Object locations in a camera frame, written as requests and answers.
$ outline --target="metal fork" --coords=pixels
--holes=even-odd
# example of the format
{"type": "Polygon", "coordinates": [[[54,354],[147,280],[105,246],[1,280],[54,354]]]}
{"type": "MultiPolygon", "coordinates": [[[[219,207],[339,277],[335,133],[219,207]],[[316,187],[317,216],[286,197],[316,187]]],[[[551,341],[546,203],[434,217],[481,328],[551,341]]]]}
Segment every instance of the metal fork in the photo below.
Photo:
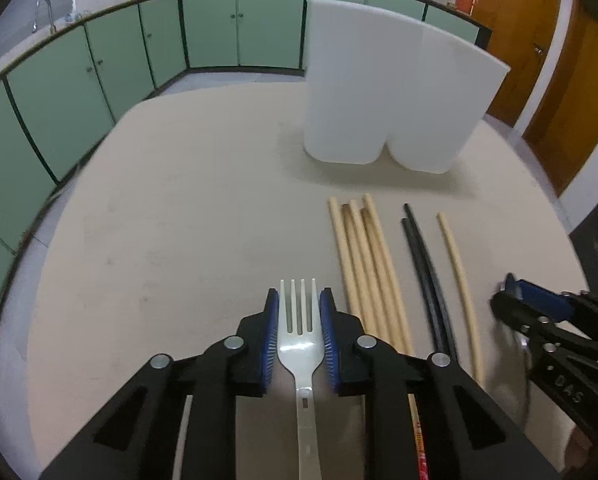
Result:
{"type": "Polygon", "coordinates": [[[277,354],[281,364],[295,377],[299,480],[321,480],[314,417],[313,373],[323,361],[324,351],[315,279],[310,309],[306,304],[304,280],[301,280],[300,310],[297,309],[295,280],[290,281],[290,320],[286,313],[284,280],[281,280],[279,286],[279,300],[277,354]]]}

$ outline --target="wooden dowel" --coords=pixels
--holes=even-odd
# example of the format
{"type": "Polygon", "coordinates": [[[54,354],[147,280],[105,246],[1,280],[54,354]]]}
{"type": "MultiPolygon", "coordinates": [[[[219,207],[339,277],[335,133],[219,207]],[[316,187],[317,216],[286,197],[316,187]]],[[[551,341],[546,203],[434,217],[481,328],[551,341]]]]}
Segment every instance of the wooden dowel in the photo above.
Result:
{"type": "Polygon", "coordinates": [[[372,301],[371,307],[375,323],[377,324],[378,336],[380,339],[387,340],[390,335],[388,332],[388,323],[383,315],[383,301],[379,293],[379,282],[377,280],[377,272],[375,271],[375,263],[372,254],[370,254],[370,245],[368,244],[368,237],[365,233],[364,221],[361,218],[361,210],[359,203],[356,200],[350,201],[350,211],[352,213],[352,220],[355,224],[355,232],[357,233],[357,242],[359,243],[359,250],[361,250],[361,257],[364,262],[365,277],[367,279],[368,289],[370,291],[370,299],[372,301]]]}
{"type": "Polygon", "coordinates": [[[472,352],[472,370],[474,373],[474,380],[482,388],[485,385],[485,374],[483,367],[483,354],[481,349],[481,340],[479,337],[479,325],[477,323],[477,316],[474,312],[474,303],[472,302],[472,295],[470,293],[470,286],[468,285],[468,278],[465,275],[465,269],[461,262],[459,248],[457,247],[454,235],[448,224],[448,219],[444,213],[437,215],[439,226],[444,234],[445,244],[450,254],[450,261],[454,269],[454,276],[459,286],[459,295],[461,297],[461,304],[463,304],[463,315],[465,316],[466,326],[468,328],[468,336],[470,336],[470,350],[472,352]]]}
{"type": "Polygon", "coordinates": [[[348,239],[346,238],[346,229],[343,225],[343,216],[341,215],[341,208],[336,197],[331,196],[328,200],[330,208],[330,218],[332,219],[332,228],[335,231],[337,239],[337,247],[339,249],[339,261],[341,262],[341,271],[343,273],[344,284],[346,285],[346,293],[348,295],[348,306],[350,307],[350,314],[361,319],[361,306],[359,305],[359,292],[357,291],[357,282],[355,281],[355,274],[352,267],[352,260],[350,258],[350,247],[348,246],[348,239]]]}
{"type": "Polygon", "coordinates": [[[403,296],[401,294],[401,288],[399,286],[399,280],[397,279],[397,272],[394,270],[393,258],[390,254],[388,244],[385,241],[383,235],[383,228],[381,227],[381,221],[375,207],[375,201],[370,193],[364,194],[364,205],[368,209],[370,218],[375,226],[375,231],[379,239],[379,245],[381,246],[381,253],[383,254],[383,261],[385,263],[386,271],[388,273],[388,279],[390,280],[391,290],[393,293],[394,305],[397,310],[397,316],[399,319],[399,327],[401,329],[401,335],[403,336],[403,343],[405,345],[405,353],[414,356],[415,349],[412,342],[412,334],[410,333],[410,326],[408,325],[408,318],[406,316],[406,308],[403,304],[403,296]]]}
{"type": "Polygon", "coordinates": [[[359,243],[357,241],[357,231],[355,229],[355,223],[352,220],[352,211],[348,204],[341,206],[341,214],[343,216],[343,225],[346,231],[346,238],[348,240],[348,247],[350,248],[350,256],[352,259],[352,268],[354,269],[357,291],[359,293],[359,310],[361,311],[359,319],[361,320],[365,333],[378,337],[377,321],[375,320],[372,300],[370,299],[368,282],[365,278],[364,263],[361,258],[359,243]]]}
{"type": "Polygon", "coordinates": [[[361,210],[361,218],[364,220],[364,227],[368,236],[370,252],[375,263],[375,269],[377,270],[379,292],[381,294],[381,299],[383,300],[383,311],[378,314],[387,320],[388,325],[389,337],[388,339],[385,339],[385,341],[393,346],[397,352],[403,354],[406,352],[403,334],[400,330],[401,327],[399,323],[399,316],[397,315],[397,309],[394,304],[390,279],[388,278],[388,274],[385,269],[383,251],[381,251],[377,229],[373,223],[370,213],[368,212],[368,209],[365,207],[361,210]]]}

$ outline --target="tile floor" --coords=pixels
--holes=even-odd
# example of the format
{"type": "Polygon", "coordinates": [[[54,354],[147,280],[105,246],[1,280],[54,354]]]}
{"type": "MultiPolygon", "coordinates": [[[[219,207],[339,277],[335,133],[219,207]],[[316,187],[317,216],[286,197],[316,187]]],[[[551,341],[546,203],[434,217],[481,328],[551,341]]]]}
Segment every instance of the tile floor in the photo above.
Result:
{"type": "MultiPolygon", "coordinates": [[[[163,95],[247,82],[301,81],[300,76],[264,73],[200,73],[185,76],[163,95]]],[[[512,128],[486,116],[501,136],[509,140],[549,198],[566,230],[568,220],[559,199],[539,162],[512,128]]],[[[78,174],[55,197],[46,216],[25,249],[6,301],[0,321],[0,451],[22,480],[37,479],[41,467],[30,432],[26,389],[26,350],[28,328],[35,305],[41,270],[59,218],[76,186],[78,174]]]]}

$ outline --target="beige table surface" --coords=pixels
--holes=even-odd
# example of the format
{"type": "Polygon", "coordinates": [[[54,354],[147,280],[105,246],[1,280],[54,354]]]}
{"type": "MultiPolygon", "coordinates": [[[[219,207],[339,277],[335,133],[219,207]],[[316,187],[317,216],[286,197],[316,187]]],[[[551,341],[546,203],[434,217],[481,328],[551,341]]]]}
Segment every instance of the beige table surface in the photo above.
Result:
{"type": "MultiPolygon", "coordinates": [[[[279,279],[317,279],[345,295],[327,198],[375,197],[418,356],[432,351],[401,231],[412,204],[468,372],[470,353],[435,214],[447,213],[480,322],[487,391],[515,420],[522,361],[488,300],[506,272],[552,290],[586,288],[569,239],[534,178],[480,122],[445,174],[326,164],[302,147],[304,83],[184,92],[133,108],[79,177],[46,257],[28,343],[32,434],[42,466],[153,354],[198,354],[263,308],[279,279]]],[[[297,476],[294,392],[237,404],[239,478],[297,476]]],[[[316,384],[323,477],[362,478],[359,399],[316,384]]],[[[539,390],[527,433],[556,466],[572,423],[539,390]]]]}

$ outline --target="screw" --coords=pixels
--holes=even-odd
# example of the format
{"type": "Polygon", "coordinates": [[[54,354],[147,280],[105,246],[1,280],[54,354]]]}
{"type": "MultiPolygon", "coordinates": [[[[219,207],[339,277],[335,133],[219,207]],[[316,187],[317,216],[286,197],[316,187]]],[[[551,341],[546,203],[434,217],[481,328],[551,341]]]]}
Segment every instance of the screw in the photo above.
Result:
{"type": "Polygon", "coordinates": [[[450,357],[442,352],[437,352],[432,356],[432,362],[440,368],[445,368],[450,364],[450,357]]]}
{"type": "Polygon", "coordinates": [[[372,348],[377,344],[377,339],[371,335],[364,334],[357,338],[357,344],[361,346],[361,348],[372,348]]]}
{"type": "Polygon", "coordinates": [[[229,350],[236,350],[237,348],[241,348],[243,346],[243,339],[238,335],[231,335],[223,340],[223,346],[229,350]]]}
{"type": "Polygon", "coordinates": [[[161,368],[166,368],[170,364],[170,356],[166,354],[157,354],[150,359],[150,365],[157,370],[161,368]]]}

